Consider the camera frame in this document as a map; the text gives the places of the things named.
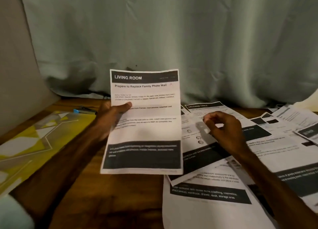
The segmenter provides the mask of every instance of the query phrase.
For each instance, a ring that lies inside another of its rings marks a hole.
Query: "table surface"
[[[98,109],[101,99],[62,99],[0,137],[11,139],[53,111],[70,111],[79,105]],[[247,118],[266,109],[233,108]],[[162,175],[101,175],[105,147],[101,148],[56,208],[50,229],[62,228],[163,228]]]

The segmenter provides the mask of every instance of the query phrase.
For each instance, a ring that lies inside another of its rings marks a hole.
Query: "person's right arm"
[[[318,228],[318,216],[249,149],[239,120],[217,111],[205,115],[203,121],[211,130],[210,134],[251,176],[282,228]],[[216,123],[224,126],[218,128]]]

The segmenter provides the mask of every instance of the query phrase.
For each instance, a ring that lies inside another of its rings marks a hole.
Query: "stack of papers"
[[[286,105],[247,119],[221,102],[180,106],[178,70],[110,76],[112,105],[133,106],[109,135],[101,173],[165,175],[165,229],[276,227],[253,180],[203,123],[214,111],[235,116],[250,149],[318,212],[316,114]]]

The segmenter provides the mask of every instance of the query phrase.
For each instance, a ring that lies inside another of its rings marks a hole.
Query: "gray-green curtain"
[[[318,88],[318,0],[23,0],[38,66],[63,96],[109,69],[180,70],[185,103],[294,103]]]

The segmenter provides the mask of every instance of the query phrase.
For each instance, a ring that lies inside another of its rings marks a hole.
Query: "person's right hand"
[[[217,142],[235,158],[252,153],[245,142],[242,125],[233,115],[216,111],[205,115],[203,122]],[[217,123],[223,123],[224,126],[218,128],[215,126]]]

